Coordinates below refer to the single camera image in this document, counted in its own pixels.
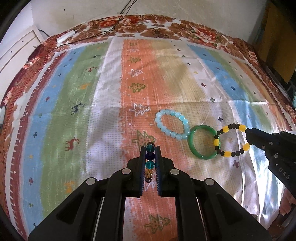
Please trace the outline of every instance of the yellow and black bead bracelet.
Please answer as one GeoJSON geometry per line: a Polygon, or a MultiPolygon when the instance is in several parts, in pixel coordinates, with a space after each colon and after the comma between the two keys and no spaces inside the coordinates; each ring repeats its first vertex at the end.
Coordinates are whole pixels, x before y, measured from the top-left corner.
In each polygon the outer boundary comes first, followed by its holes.
{"type": "Polygon", "coordinates": [[[250,144],[246,143],[243,145],[242,149],[236,151],[236,152],[230,152],[230,151],[221,151],[219,148],[220,145],[220,140],[218,139],[218,137],[223,134],[223,133],[227,133],[229,130],[231,129],[238,129],[241,132],[245,132],[247,127],[245,125],[240,125],[240,124],[230,124],[228,126],[224,126],[221,130],[217,131],[217,134],[214,136],[215,140],[214,140],[214,146],[215,146],[215,150],[217,151],[217,154],[220,154],[221,156],[224,157],[235,157],[235,156],[239,156],[240,154],[244,154],[245,151],[248,151],[250,149],[250,144]]]}

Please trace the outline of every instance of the light blue bead bracelet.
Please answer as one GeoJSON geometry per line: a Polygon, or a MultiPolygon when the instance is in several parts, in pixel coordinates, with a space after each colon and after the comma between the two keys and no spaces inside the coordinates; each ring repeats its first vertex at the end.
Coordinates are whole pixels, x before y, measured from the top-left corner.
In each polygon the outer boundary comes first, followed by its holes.
{"type": "Polygon", "coordinates": [[[180,112],[176,112],[174,110],[160,110],[160,112],[156,113],[155,122],[157,123],[157,127],[164,132],[167,136],[171,136],[172,138],[176,138],[177,140],[186,140],[188,135],[190,134],[190,125],[189,121],[182,115],[180,112]],[[163,115],[171,115],[177,117],[184,125],[184,133],[176,133],[174,131],[169,130],[166,126],[161,122],[161,118],[163,115]]]}

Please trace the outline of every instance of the metal screw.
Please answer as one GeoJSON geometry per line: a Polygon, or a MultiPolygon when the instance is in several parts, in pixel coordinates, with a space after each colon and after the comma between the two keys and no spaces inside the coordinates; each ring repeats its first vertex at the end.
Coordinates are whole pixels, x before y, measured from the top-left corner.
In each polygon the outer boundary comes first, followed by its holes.
{"type": "Polygon", "coordinates": [[[95,183],[96,183],[96,180],[92,177],[86,180],[87,185],[93,185],[95,183]]]}
{"type": "Polygon", "coordinates": [[[170,171],[170,173],[171,173],[172,175],[178,175],[178,174],[180,173],[180,171],[179,171],[178,169],[172,169],[172,170],[170,171]]]}
{"type": "Polygon", "coordinates": [[[122,174],[126,175],[126,174],[130,174],[131,173],[131,170],[129,168],[124,168],[122,169],[122,174]]]}
{"type": "Polygon", "coordinates": [[[215,184],[214,180],[213,180],[213,179],[210,179],[210,178],[208,178],[208,179],[205,181],[205,183],[206,183],[207,185],[209,185],[209,186],[213,186],[213,185],[215,184]]]}

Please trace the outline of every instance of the bed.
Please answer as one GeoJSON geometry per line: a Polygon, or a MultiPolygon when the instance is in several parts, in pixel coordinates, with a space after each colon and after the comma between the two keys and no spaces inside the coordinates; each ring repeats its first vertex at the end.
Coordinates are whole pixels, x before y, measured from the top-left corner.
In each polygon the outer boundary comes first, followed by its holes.
{"type": "MultiPolygon", "coordinates": [[[[207,26],[160,15],[92,20],[63,43],[52,36],[15,76],[1,103],[0,204],[24,239],[86,178],[108,178],[148,142],[192,178],[215,179],[268,228],[283,185],[264,152],[201,160],[186,140],[163,133],[161,109],[181,112],[190,127],[220,130],[241,123],[268,133],[295,131],[295,111],[261,69],[249,45],[207,26]]],[[[182,133],[172,116],[164,125],[182,133]]],[[[221,136],[239,150],[244,133],[221,136]]],[[[214,151],[213,136],[198,131],[199,152],[214,151]]],[[[174,199],[160,199],[155,178],[141,199],[126,200],[123,240],[177,237],[174,199]]]]}

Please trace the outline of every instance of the green jade bangle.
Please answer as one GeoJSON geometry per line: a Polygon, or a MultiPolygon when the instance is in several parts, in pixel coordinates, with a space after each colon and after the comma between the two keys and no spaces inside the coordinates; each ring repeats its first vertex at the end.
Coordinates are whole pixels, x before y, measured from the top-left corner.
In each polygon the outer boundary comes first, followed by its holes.
{"type": "Polygon", "coordinates": [[[198,129],[205,129],[207,131],[209,131],[211,134],[213,134],[213,136],[216,135],[216,131],[210,127],[210,126],[206,126],[206,125],[200,125],[200,126],[194,126],[192,129],[191,129],[191,132],[190,132],[190,135],[188,136],[188,139],[187,139],[187,142],[188,142],[188,145],[189,145],[189,148],[191,150],[191,152],[196,156],[198,157],[199,159],[203,159],[203,160],[209,160],[209,159],[212,159],[214,158],[216,155],[217,155],[217,152],[215,151],[212,155],[210,156],[204,156],[204,155],[201,155],[194,147],[194,144],[193,144],[193,135],[194,133],[198,130],[198,129]]]}

